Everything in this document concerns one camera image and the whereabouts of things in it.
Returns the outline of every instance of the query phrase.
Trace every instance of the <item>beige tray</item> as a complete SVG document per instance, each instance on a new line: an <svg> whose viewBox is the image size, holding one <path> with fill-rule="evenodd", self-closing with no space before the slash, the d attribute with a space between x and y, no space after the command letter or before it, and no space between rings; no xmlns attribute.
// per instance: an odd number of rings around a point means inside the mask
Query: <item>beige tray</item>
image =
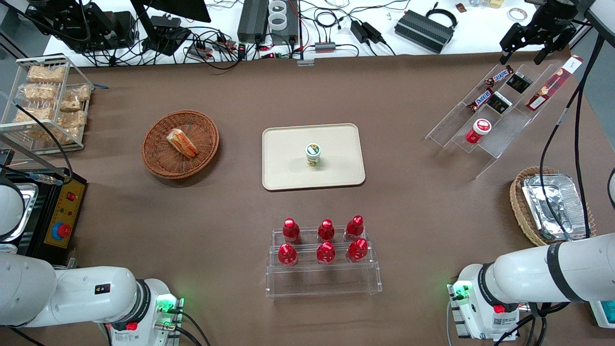
<svg viewBox="0 0 615 346"><path fill-rule="evenodd" d="M318 143L320 164L305 148ZM359 129L354 124L272 127L263 132L263 186L270 191L359 185L365 180Z"/></svg>

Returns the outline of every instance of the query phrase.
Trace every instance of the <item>wicker basket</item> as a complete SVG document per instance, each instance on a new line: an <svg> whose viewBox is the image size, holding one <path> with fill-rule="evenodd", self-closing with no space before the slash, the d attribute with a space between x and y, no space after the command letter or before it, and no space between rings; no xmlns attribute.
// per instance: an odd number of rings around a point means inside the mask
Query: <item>wicker basket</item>
<svg viewBox="0 0 615 346"><path fill-rule="evenodd" d="M543 171L545 174L559 173L557 170L548 167L544 167ZM521 189L522 179L539 173L540 169L537 166L534 166L522 170L521 173L517 175L515 180L513 180L510 185L510 204L512 205L512 210L515 212L517 222L519 223L519 226L523 230L525 236L528 237L528 239L530 239L530 241L536 246L543 246L556 243L556 241L548 242L539 236L538 229L536 229L536 225L534 223L534 218L531 215L530 207L528 206L523 190ZM589 220L589 228L592 230L592 236L595 236L595 223L593 222L592 212L589 208L587 208L587 219Z"/></svg>
<svg viewBox="0 0 615 346"><path fill-rule="evenodd" d="M168 141L171 129L181 129L192 140L199 154L187 158ZM156 121L141 144L143 163L154 175L165 179L182 179L203 169L213 158L220 137L216 124L203 113L176 111Z"/></svg>

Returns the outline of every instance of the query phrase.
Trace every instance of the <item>foil container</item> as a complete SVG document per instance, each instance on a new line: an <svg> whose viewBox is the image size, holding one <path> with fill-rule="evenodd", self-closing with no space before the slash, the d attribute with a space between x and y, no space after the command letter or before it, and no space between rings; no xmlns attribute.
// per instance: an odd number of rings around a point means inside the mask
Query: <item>foil container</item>
<svg viewBox="0 0 615 346"><path fill-rule="evenodd" d="M542 193L540 175L532 175L523 179L521 187L538 233L543 239L546 241L563 241L566 239L564 231L549 210L547 200L555 216L570 237L572 239L585 238L581 199L571 177L565 174L544 175L546 197Z"/></svg>

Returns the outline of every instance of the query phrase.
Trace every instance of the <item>red button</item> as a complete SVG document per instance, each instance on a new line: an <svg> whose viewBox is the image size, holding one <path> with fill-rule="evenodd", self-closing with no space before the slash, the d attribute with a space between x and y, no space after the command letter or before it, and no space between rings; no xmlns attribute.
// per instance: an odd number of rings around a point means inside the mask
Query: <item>red button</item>
<svg viewBox="0 0 615 346"><path fill-rule="evenodd" d="M63 224L60 225L58 227L58 236L60 236L61 238L66 238L67 236L71 235L71 226L67 225L67 224Z"/></svg>

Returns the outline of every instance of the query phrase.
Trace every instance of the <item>acrylic stand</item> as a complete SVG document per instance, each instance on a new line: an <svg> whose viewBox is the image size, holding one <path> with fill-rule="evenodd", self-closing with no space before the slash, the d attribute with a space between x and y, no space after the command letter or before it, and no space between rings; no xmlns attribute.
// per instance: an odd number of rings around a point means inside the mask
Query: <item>acrylic stand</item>
<svg viewBox="0 0 615 346"><path fill-rule="evenodd" d="M369 241L367 231L362 237L368 240L369 252L360 262L346 260L346 250L350 242L345 241L344 225L335 226L335 259L330 264L316 262L318 228L301 229L301 245L293 245L297 250L298 263L291 267L283 266L277 258L280 245L284 244L282 229L273 229L272 245L267 260L266 296L278 297L332 296L349 293L382 292L380 266L376 251Z"/></svg>
<svg viewBox="0 0 615 346"><path fill-rule="evenodd" d="M469 110L467 106L481 96L488 87L484 80L493 77L503 69L504 66L496 65L425 137L425 139L434 140L443 148L456 145L467 154L471 154L479 147L481 151L487 153L490 159L476 178L499 159L510 143L544 109L545 104L536 111L530 110L525 105L558 70L555 65L549 65L544 72L537 73L531 68L521 65L517 71L533 81L522 94L506 84L506 81L510 78L509 76L491 88L491 90L499 92L512 102L512 106L508 107L503 114L499 114L487 104L482 105L476 113ZM481 138L477 144L471 144L466 140L465 134L470 130L476 119L480 118L487 119L491 123L491 132Z"/></svg>

